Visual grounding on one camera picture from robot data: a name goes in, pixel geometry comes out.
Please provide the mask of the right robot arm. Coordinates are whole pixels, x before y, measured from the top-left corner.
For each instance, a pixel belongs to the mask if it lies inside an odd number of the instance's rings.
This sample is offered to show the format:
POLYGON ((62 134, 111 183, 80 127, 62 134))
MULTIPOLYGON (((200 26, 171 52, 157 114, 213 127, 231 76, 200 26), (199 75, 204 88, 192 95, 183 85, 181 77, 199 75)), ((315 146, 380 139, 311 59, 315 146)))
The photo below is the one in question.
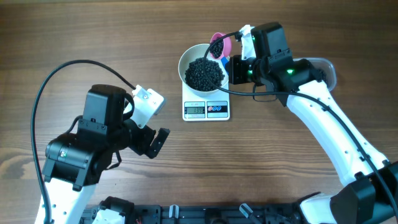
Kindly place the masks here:
POLYGON ((304 223, 381 223, 397 216, 397 164, 372 146, 330 94, 334 71, 322 58, 292 56, 277 22, 234 33, 241 54, 228 64, 230 83, 265 86, 314 135, 343 188, 298 203, 304 223))

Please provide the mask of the pink scoop with blue handle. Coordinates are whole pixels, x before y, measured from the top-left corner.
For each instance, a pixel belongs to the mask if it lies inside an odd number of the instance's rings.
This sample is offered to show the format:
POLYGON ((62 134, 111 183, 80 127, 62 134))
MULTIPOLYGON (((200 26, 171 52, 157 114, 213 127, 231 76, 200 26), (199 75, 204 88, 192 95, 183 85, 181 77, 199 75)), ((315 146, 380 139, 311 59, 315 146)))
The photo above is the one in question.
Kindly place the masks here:
POLYGON ((223 48, 223 53, 221 54, 221 57, 218 59, 215 59, 210 54, 210 51, 209 51, 209 54, 217 62, 221 62, 223 68, 226 70, 226 73, 229 74, 230 68, 228 67, 228 62, 229 62, 229 55, 230 55, 231 49, 232 49, 232 43, 231 43, 231 39, 229 37, 224 38, 222 41, 224 43, 224 48, 223 48))

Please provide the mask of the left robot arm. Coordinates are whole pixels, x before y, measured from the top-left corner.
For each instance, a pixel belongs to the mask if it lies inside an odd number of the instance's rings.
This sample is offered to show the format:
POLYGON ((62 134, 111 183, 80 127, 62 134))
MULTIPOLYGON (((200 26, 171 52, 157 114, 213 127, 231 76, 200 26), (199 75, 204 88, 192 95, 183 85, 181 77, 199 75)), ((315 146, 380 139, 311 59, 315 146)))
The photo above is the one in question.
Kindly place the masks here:
POLYGON ((119 166, 120 151, 155 158, 170 131, 147 126, 165 99, 152 89, 126 90, 97 84, 88 91, 78 129, 59 135, 45 150, 44 187, 36 223, 78 223, 105 170, 119 166))

